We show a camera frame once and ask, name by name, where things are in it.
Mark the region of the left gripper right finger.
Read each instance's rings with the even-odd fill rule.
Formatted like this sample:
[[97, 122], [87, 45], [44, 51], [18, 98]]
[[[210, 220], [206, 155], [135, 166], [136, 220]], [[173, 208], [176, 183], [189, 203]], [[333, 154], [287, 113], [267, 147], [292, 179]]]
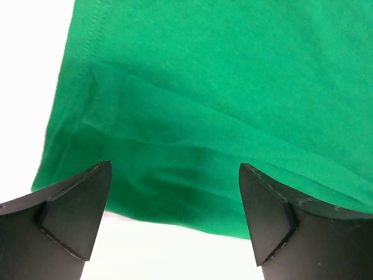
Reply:
[[239, 188], [265, 279], [372, 278], [372, 215], [323, 202], [250, 164]]

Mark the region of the green t shirt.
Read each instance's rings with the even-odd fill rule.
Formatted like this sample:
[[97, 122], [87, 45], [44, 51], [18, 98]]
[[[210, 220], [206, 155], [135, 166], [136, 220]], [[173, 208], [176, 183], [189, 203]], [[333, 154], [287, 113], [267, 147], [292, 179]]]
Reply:
[[32, 190], [112, 163], [110, 212], [248, 239], [247, 163], [372, 212], [371, 1], [76, 1]]

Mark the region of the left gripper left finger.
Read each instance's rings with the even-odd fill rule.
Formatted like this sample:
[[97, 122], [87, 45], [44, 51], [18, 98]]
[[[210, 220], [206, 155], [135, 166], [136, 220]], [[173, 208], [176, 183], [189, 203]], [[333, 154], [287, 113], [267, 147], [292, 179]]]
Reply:
[[80, 279], [112, 182], [101, 162], [1, 204], [1, 279]]

